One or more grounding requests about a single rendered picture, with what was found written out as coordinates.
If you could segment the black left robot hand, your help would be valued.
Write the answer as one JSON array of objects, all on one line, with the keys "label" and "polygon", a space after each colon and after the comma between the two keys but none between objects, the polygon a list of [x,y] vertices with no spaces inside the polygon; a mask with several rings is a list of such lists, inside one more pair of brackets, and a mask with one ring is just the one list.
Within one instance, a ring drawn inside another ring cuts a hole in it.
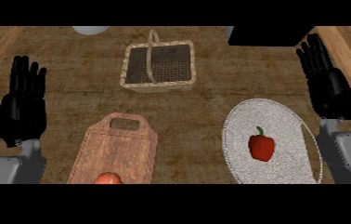
[{"label": "black left robot hand", "polygon": [[10,91],[0,102],[0,139],[13,148],[19,142],[38,139],[47,128],[47,69],[15,56],[10,67]]}]

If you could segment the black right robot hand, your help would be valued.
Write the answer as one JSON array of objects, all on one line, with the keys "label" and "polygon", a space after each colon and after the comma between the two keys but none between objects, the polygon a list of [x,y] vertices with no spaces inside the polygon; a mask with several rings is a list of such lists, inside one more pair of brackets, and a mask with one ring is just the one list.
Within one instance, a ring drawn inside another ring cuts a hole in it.
[{"label": "black right robot hand", "polygon": [[296,49],[307,79],[311,105],[323,119],[351,120],[351,85],[333,65],[320,36],[307,35]]}]

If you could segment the red bell pepper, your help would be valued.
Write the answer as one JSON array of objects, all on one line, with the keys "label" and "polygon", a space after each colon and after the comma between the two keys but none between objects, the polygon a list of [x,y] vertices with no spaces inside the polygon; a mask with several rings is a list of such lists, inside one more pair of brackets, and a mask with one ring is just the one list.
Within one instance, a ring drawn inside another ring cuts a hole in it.
[{"label": "red bell pepper", "polygon": [[258,126],[258,134],[249,137],[248,149],[251,157],[263,162],[268,162],[276,148],[274,139],[264,135],[264,129]]}]

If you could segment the grey oval placemat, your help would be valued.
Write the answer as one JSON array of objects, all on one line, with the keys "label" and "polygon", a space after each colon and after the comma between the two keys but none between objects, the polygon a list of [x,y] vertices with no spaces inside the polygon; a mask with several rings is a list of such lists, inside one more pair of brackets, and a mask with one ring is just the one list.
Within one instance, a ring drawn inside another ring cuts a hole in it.
[{"label": "grey oval placemat", "polygon": [[[260,134],[258,127],[263,135],[274,140],[273,157],[267,162],[252,158],[248,148],[249,137]],[[248,99],[234,106],[224,120],[223,153],[232,176],[240,184],[322,183],[322,157],[319,178],[314,178],[304,130],[313,137],[299,115],[274,100]]]}]

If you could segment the black box appliance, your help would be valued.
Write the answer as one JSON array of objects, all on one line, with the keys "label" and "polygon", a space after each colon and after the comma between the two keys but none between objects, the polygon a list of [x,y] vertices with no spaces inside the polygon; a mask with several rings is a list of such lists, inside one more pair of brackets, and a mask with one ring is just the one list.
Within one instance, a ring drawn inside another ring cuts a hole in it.
[{"label": "black box appliance", "polygon": [[232,46],[295,46],[313,26],[226,26]]}]

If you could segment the wooden cutting board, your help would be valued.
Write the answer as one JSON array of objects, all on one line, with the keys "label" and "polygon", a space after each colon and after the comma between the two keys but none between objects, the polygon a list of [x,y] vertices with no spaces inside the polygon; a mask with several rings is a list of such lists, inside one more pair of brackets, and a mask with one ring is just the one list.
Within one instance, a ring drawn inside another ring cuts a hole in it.
[{"label": "wooden cutting board", "polygon": [[[137,121],[137,130],[115,129],[111,121]],[[93,183],[102,173],[112,172],[125,184],[150,184],[158,134],[139,114],[114,112],[87,128],[68,183]]]}]

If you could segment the pale grey round object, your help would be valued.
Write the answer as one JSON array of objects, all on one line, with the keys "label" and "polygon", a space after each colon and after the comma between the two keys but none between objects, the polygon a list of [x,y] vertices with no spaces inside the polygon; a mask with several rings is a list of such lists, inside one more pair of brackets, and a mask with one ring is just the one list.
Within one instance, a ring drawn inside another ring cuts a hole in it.
[{"label": "pale grey round object", "polygon": [[94,35],[105,32],[109,29],[109,27],[108,26],[74,26],[72,29],[78,34]]}]

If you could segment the orange-red round fruit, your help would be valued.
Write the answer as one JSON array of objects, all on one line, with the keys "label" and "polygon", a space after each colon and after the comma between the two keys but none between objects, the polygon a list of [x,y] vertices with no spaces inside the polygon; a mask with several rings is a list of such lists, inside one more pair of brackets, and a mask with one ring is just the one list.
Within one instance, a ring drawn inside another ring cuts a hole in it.
[{"label": "orange-red round fruit", "polygon": [[122,184],[124,181],[117,173],[106,172],[94,180],[96,184]]}]

